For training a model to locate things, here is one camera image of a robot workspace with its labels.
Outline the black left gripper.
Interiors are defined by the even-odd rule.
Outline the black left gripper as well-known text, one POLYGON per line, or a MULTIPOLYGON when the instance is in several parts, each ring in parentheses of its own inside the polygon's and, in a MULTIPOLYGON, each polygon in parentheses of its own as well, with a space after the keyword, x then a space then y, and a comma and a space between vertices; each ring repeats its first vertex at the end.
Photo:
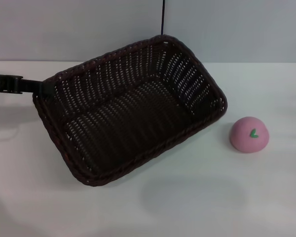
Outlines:
POLYGON ((22 94, 22 92, 26 92, 39 95, 53 94, 52 83, 22 78, 22 76, 15 75, 0 75, 0 93, 22 94))

